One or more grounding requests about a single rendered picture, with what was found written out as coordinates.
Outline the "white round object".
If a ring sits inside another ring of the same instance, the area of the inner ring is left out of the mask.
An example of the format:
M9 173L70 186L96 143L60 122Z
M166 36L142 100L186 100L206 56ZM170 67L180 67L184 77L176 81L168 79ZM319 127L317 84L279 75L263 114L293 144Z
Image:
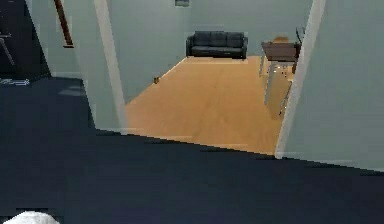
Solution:
M11 219L4 221L3 224L61 224L51 215L43 212L25 211Z

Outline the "black sofa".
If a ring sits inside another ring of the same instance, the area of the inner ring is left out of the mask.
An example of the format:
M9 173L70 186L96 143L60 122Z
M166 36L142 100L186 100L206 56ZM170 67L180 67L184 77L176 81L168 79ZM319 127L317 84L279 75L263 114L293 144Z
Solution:
M245 60L248 37L243 32L196 31L186 40L186 56Z

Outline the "brown table with pale legs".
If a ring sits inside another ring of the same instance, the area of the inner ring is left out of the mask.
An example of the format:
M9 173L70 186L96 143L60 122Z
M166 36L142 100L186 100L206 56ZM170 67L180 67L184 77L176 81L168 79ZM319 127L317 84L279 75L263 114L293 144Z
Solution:
M295 68L299 59L301 45L293 42L262 42L261 47L264 55L260 60L259 75L262 75L264 59L270 62L267 69L268 78L264 95L264 104L267 104L276 66L292 66Z

